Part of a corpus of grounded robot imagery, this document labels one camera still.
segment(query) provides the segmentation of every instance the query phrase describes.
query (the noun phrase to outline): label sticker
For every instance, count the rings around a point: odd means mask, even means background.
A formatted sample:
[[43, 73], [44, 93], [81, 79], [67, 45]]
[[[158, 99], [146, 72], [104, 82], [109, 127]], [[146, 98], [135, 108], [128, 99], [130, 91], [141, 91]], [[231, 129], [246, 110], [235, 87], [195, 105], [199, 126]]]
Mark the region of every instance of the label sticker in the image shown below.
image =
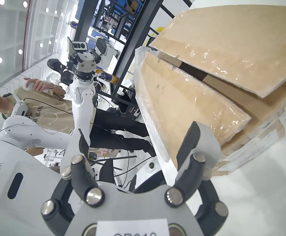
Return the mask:
[[258, 137], [250, 140], [242, 148], [229, 155], [226, 161], [229, 163], [225, 164], [223, 167], [219, 168], [219, 171], [232, 171], [240, 166], [244, 165], [246, 162], [259, 156], [261, 153], [265, 152], [268, 147], [276, 143], [279, 140], [279, 136], [276, 130], [273, 130], [268, 135], [266, 135], [261, 140]]
[[98, 221], [95, 236], [166, 236], [167, 219], [138, 221]]

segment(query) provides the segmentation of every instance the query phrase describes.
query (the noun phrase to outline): cardboard flap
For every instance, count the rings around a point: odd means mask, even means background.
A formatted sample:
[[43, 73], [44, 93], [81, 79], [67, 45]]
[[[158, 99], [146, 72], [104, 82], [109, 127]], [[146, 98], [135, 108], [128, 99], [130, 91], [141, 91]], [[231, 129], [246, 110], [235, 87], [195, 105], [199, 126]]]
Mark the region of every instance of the cardboard flap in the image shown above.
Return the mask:
[[151, 46], [264, 98], [286, 80], [285, 22], [285, 6], [190, 9]]

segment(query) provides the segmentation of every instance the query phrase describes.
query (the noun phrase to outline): shoe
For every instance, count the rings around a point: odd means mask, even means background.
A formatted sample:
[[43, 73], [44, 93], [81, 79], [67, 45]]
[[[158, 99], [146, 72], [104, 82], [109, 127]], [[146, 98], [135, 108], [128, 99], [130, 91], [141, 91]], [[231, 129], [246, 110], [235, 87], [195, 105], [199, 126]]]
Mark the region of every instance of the shoe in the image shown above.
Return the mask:
[[150, 143], [150, 149], [149, 149], [149, 151], [148, 151], [148, 153], [150, 154], [150, 156], [151, 157], [155, 157], [155, 156], [157, 156], [157, 154], [156, 154], [156, 152], [155, 152], [155, 149], [154, 149], [154, 147], [153, 147], [153, 144], [151, 143], [151, 140], [150, 141], [148, 141], [149, 143]]

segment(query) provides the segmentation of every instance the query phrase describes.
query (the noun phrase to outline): metal screw head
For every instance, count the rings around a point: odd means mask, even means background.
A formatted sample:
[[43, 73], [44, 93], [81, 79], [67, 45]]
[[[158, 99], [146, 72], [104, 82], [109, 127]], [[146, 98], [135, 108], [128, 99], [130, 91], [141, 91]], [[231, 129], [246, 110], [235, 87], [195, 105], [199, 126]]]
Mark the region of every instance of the metal screw head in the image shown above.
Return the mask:
[[102, 191], [100, 188], [91, 189], [86, 196], [86, 202], [89, 205], [96, 205], [101, 201], [101, 199], [102, 199]]
[[155, 167], [154, 162], [151, 162], [151, 163], [149, 164], [149, 167], [150, 167], [150, 169], [153, 169], [153, 168]]
[[82, 236], [95, 236], [97, 224], [88, 226]]
[[227, 217], [229, 214], [229, 210], [227, 209], [227, 206], [223, 202], [216, 203], [215, 211], [222, 217]]
[[49, 215], [52, 213], [54, 208], [55, 208], [55, 204], [51, 200], [48, 200], [42, 205], [41, 213], [42, 215]]
[[183, 196], [181, 192], [176, 188], [170, 188], [166, 192], [166, 196], [167, 196], [167, 200], [175, 206], [178, 206], [183, 202]]
[[205, 157], [204, 157], [204, 154], [202, 154], [202, 153], [194, 153], [194, 154], [193, 154], [193, 158], [194, 158], [196, 161], [201, 162], [201, 163], [206, 161], [206, 159], [205, 159]]
[[71, 167], [70, 166], [67, 166], [64, 168], [63, 172], [61, 173], [61, 176], [62, 177], [67, 177], [69, 176], [71, 173]]
[[169, 234], [170, 236], [186, 236], [186, 233], [183, 228], [177, 224], [169, 225]]
[[75, 155], [75, 156], [73, 156], [73, 158], [71, 159], [71, 163], [72, 164], [78, 164], [78, 163], [80, 163], [81, 161], [82, 161], [82, 159], [83, 159], [83, 156], [82, 155]]

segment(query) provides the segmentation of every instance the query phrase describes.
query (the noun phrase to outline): spray can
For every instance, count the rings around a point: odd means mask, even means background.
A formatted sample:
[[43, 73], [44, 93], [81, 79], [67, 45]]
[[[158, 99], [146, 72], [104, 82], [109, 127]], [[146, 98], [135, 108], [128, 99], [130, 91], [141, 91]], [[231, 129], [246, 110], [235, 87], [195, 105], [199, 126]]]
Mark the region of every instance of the spray can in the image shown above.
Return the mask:
[[99, 78], [109, 82], [109, 83], [112, 83], [112, 84], [116, 84], [117, 81], [118, 81], [118, 77], [117, 76], [114, 76], [114, 75], [111, 75], [111, 74], [108, 74], [106, 72], [104, 72], [102, 69], [96, 69], [95, 72], [97, 74], [100, 74]]

